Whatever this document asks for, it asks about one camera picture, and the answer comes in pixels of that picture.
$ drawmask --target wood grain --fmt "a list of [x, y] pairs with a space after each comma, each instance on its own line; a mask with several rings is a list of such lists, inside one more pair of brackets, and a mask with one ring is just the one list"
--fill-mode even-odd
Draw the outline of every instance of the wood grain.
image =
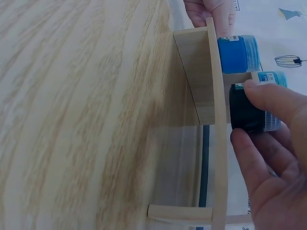
[[0, 229], [170, 229], [200, 128], [164, 0], [0, 2]]

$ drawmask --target bird illustration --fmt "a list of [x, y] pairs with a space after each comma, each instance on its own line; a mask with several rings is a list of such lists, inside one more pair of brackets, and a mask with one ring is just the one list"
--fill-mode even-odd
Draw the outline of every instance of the bird illustration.
[[286, 20], [289, 20], [290, 18], [293, 18], [293, 17], [306, 16], [301, 11], [288, 11], [288, 10], [284, 10], [281, 8], [279, 8], [278, 14], [281, 17], [285, 18]]

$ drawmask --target fingernail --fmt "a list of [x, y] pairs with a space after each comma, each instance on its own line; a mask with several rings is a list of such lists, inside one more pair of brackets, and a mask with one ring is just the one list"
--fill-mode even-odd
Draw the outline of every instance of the fingernail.
[[252, 88], [257, 87], [259, 85], [259, 83], [254, 81], [254, 80], [247, 80], [244, 85], [245, 85], [246, 88], [252, 89]]

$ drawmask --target paint jar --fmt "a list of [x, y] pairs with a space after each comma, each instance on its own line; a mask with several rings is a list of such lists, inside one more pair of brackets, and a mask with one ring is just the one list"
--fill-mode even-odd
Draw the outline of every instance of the paint jar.
[[[252, 73], [253, 80], [260, 84], [276, 83], [287, 87], [286, 76], [281, 71]], [[232, 84], [229, 91], [230, 120], [232, 129], [241, 128], [246, 132], [270, 132], [281, 126], [279, 118], [262, 111], [248, 100], [244, 83]]]
[[267, 71], [267, 72], [253, 72], [252, 79], [261, 84], [276, 83], [278, 85], [288, 87], [287, 77], [282, 71]]
[[255, 72], [260, 69], [258, 45], [254, 36], [220, 37], [217, 43], [223, 73]]

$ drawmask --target light blue paint jar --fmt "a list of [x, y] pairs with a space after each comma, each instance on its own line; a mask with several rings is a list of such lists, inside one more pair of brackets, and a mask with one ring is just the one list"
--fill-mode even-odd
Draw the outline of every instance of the light blue paint jar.
[[[260, 84], [275, 83], [286, 88], [288, 87], [286, 75], [282, 71], [253, 72], [251, 75], [253, 80], [258, 80]], [[280, 119], [265, 111], [265, 125], [263, 131], [276, 131], [280, 126]]]
[[217, 39], [223, 73], [255, 72], [260, 69], [256, 38], [252, 35]]

